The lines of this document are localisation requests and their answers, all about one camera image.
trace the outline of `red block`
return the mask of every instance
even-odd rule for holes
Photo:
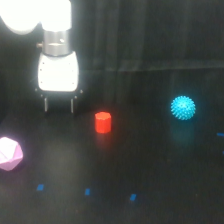
[[[95,114],[95,129],[98,133],[108,133],[111,131],[111,115],[106,112]]]

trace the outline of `cyan spiky ball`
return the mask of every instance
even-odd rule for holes
[[[175,98],[171,104],[172,114],[180,120],[189,120],[195,114],[194,101],[186,96]]]

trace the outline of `pink geometric block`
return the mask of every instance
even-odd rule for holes
[[[23,159],[23,152],[18,142],[9,138],[0,139],[0,169],[10,171]]]

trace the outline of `black fabric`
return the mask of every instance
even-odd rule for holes
[[[217,95],[222,96],[223,1],[71,2],[72,48],[78,56],[80,79],[89,87],[86,105],[147,104],[153,99],[150,94],[168,100],[167,94],[176,92],[184,76],[189,76],[186,83],[201,79],[201,89],[210,86],[209,91],[216,91],[208,83],[212,77],[212,84],[219,87]],[[11,105],[37,97],[33,92],[40,55],[36,43],[42,39],[40,24],[31,34],[19,36],[0,19],[0,81],[6,86],[3,98],[8,97]],[[192,91],[187,84],[180,86],[186,93]]]

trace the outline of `red cylinder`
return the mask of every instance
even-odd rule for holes
[[[95,129],[98,133],[108,133],[111,131],[111,115],[106,112],[95,114]]]

